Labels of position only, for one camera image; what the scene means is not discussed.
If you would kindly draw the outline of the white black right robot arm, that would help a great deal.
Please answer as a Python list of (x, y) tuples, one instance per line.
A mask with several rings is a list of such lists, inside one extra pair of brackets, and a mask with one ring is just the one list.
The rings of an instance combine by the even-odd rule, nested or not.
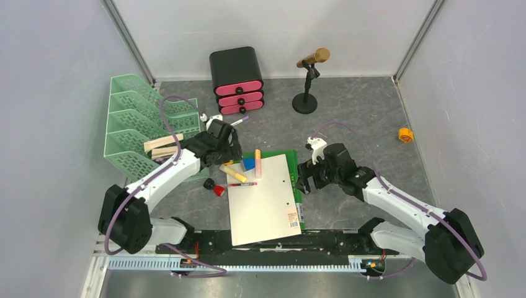
[(389, 213), (405, 226), (397, 227), (374, 217), (359, 229), (362, 251), (397, 251), (425, 263), (441, 281), (455, 284), (477, 266), (479, 279), (487, 274), (481, 258), (483, 246), (469, 217), (460, 209), (447, 212), (426, 204), (390, 184), (366, 166), (357, 166), (342, 143), (327, 144), (309, 138), (311, 158), (298, 165), (295, 188), (303, 194), (335, 184), (348, 196)]

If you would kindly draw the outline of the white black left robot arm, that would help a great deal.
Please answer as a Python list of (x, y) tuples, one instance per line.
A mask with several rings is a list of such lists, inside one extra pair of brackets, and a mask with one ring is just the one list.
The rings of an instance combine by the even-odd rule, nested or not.
[(211, 120), (205, 131), (180, 142), (176, 154), (144, 178), (125, 187), (109, 187), (97, 226), (105, 237), (105, 252), (135, 254), (147, 245), (165, 243), (180, 253), (189, 252), (195, 245), (192, 227), (178, 218), (154, 219), (151, 212), (186, 179), (242, 155), (237, 130), (222, 120)]

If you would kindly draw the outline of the green mesh file rack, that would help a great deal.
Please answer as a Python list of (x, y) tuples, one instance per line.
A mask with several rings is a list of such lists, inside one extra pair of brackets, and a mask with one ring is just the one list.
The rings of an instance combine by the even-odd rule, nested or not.
[[(169, 135), (159, 110), (162, 95), (135, 74), (110, 81), (104, 157), (130, 182), (143, 178), (159, 164), (144, 152), (144, 142)], [(204, 131), (199, 113), (185, 101), (167, 101), (163, 112), (170, 128), (184, 139)]]

